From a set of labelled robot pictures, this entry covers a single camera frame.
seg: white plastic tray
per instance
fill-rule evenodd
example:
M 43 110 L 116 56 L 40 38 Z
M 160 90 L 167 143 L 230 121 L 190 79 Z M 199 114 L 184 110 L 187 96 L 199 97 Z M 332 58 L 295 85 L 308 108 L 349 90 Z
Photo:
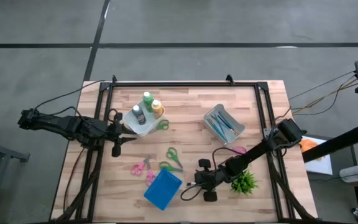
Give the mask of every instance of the white plastic tray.
M 143 102 L 143 100 L 141 102 L 139 102 L 137 104 L 140 108 L 142 108 L 143 110 L 143 114 L 146 118 L 146 123 L 144 124 L 139 124 L 137 122 L 137 119 L 135 117 L 135 115 L 132 113 L 132 109 L 129 110 L 125 115 L 124 115 L 124 123 L 126 124 L 126 126 L 130 129 L 132 129 L 137 135 L 139 135 L 140 137 L 145 136 L 147 133 L 149 133 L 151 130 L 153 130 L 161 120 L 163 120 L 163 116 L 164 116 L 164 112 L 165 112 L 165 108 L 162 107 L 162 115 L 159 119 L 155 119 L 154 118 L 154 114 L 153 112 L 148 112 L 146 109 L 146 106 Z

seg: yellow bottle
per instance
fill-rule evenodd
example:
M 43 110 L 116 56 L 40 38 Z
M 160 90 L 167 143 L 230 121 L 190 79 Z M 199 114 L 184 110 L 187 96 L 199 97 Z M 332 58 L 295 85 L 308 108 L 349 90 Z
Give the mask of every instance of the yellow bottle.
M 161 102 L 159 102 L 158 100 L 153 100 L 152 109 L 154 118 L 159 119 L 163 113 Z

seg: scissors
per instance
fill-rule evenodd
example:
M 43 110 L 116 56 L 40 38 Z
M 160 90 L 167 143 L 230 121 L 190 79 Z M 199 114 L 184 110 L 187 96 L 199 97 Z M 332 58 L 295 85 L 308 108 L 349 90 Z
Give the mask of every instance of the scissors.
M 176 172 L 183 172 L 183 169 L 174 168 L 167 161 L 160 162 L 160 169 L 166 169 L 166 170 L 169 170 L 169 171 L 176 171 Z
M 131 174 L 141 175 L 142 171 L 143 171 L 144 164 L 148 164 L 150 159 L 151 159 L 151 156 L 149 155 L 143 160 L 143 162 L 134 165 L 131 169 Z
M 157 125 L 157 130 L 167 130 L 169 128 L 169 120 L 164 119 Z
M 180 169 L 183 169 L 183 166 L 179 162 L 179 159 L 178 159 L 178 152 L 174 147 L 169 147 L 168 148 L 167 158 L 175 161 L 178 164 L 178 166 L 180 167 Z
M 150 166 L 150 162 L 147 161 L 146 164 L 147 164 L 147 176 L 146 176 L 145 183 L 147 186 L 150 186 L 152 184 L 152 182 L 155 180 L 155 175 L 154 175 L 152 168 Z

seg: butcher block tabletop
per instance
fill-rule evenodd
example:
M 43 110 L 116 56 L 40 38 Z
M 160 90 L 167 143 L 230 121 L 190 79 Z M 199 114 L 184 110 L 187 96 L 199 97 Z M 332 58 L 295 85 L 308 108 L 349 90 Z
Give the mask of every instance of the butcher block tabletop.
M 275 116 L 283 115 L 290 104 L 281 80 L 267 81 Z M 78 111 L 83 116 L 94 116 L 99 84 L 90 85 L 81 92 Z M 224 105 L 229 114 L 246 126 L 245 131 L 229 147 L 242 146 L 250 149 L 262 139 L 260 120 L 253 87 L 114 87 L 111 108 L 126 113 L 142 100 L 145 91 L 151 92 L 165 108 L 165 119 L 169 120 L 168 130 L 158 130 L 135 141 L 122 145 L 119 157 L 111 157 L 113 143 L 106 141 L 98 183 L 94 222 L 273 222 L 277 221 L 272 186 L 266 156 L 252 162 L 248 169 L 257 179 L 259 188 L 252 195 L 245 196 L 230 191 L 230 184 L 216 187 L 217 202 L 205 202 L 203 194 L 189 202 L 182 201 L 180 194 L 187 188 L 186 183 L 194 182 L 195 170 L 199 159 L 210 159 L 214 149 L 222 146 L 203 126 L 203 116 L 217 104 Z M 104 92 L 101 116 L 103 117 L 107 91 Z M 264 113 L 269 124 L 265 97 L 261 91 Z M 285 118 L 292 118 L 289 112 Z M 165 211 L 159 210 L 145 197 L 147 190 L 145 177 L 131 174 L 131 168 L 151 156 L 150 164 L 154 174 L 160 172 L 159 162 L 167 161 L 169 147 L 177 150 L 183 165 L 183 173 L 173 172 L 182 180 L 182 185 Z M 63 213 L 63 198 L 68 179 L 82 147 L 76 141 L 70 141 L 60 177 L 51 218 Z M 230 151 L 218 151 L 215 154 L 217 164 L 233 156 Z M 86 149 L 82 153 L 68 190 L 68 206 L 77 195 L 83 176 Z M 308 177 L 300 148 L 295 146 L 284 157 L 285 168 L 291 191 L 302 206 L 317 217 Z M 185 197 L 191 197 L 198 189 L 189 190 Z M 85 197 L 83 216 L 88 211 L 90 190 Z M 288 217 L 285 197 L 280 190 L 280 200 L 284 217 Z

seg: paint bottle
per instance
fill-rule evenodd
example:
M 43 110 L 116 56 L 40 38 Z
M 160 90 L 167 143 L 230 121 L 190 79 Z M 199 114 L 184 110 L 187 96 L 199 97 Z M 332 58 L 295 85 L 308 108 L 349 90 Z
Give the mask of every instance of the paint bottle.
M 135 105 L 132 108 L 132 113 L 135 115 L 137 122 L 139 124 L 145 124 L 146 123 L 146 117 L 143 114 L 142 108 L 140 108 L 139 106 Z
M 154 118 L 159 119 L 163 113 L 161 102 L 159 102 L 158 100 L 153 100 L 152 108 L 153 108 Z
M 143 102 L 146 106 L 147 111 L 150 113 L 153 112 L 153 108 L 152 108 L 153 100 L 154 100 L 154 98 L 151 93 L 149 93 L 149 92 L 143 93 Z

